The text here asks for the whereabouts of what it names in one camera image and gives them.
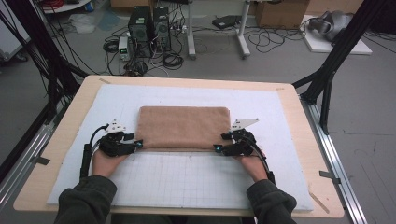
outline black pole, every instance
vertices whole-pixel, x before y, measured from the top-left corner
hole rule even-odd
[[[334,75],[388,1],[390,0],[364,0],[326,61],[314,73],[315,75],[310,75],[293,83],[293,86],[298,88],[311,81],[306,92],[301,94],[302,100],[307,101],[309,104],[315,104],[320,94],[324,91],[320,112],[320,126],[326,134],[329,133],[327,121]]]

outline wooden table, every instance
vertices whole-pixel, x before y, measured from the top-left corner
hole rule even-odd
[[[23,186],[14,208],[20,211],[57,211],[57,205],[47,204],[61,164],[67,150],[72,146],[78,128],[90,110],[96,93],[104,84],[194,87],[252,91],[276,91],[284,108],[290,133],[303,167],[309,194],[314,203],[314,211],[293,212],[294,217],[342,217],[343,206],[329,178],[319,176],[319,171],[328,169],[321,156],[315,136],[300,103],[296,90],[290,84],[260,83],[241,81],[219,81],[156,77],[109,77],[89,76],[82,83],[72,104],[67,109],[56,132],[50,139],[43,158],[50,160],[48,165],[37,164]],[[205,216],[253,216],[249,210],[227,209],[178,209],[154,207],[114,206],[112,213],[167,214],[167,215],[205,215]]]

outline cardboard box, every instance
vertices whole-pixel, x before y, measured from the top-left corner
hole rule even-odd
[[[111,0],[111,7],[115,8],[133,8],[135,6],[154,7],[155,0]]]
[[[363,0],[311,0],[306,15],[321,16],[324,12],[341,10],[345,13],[356,13]]]
[[[279,29],[299,29],[309,0],[284,0],[273,5],[259,3],[256,10],[256,21],[260,27]]]

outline brown towel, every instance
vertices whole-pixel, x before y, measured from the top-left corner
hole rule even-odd
[[[230,125],[226,107],[142,106],[134,138],[159,151],[214,150],[213,144],[231,144],[220,136]]]

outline gray sleeve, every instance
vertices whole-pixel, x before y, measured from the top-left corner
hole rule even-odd
[[[59,196],[55,223],[105,223],[117,187],[111,180],[92,175]]]
[[[296,223],[291,218],[291,212],[297,201],[271,181],[256,182],[247,190],[247,197],[259,224]]]

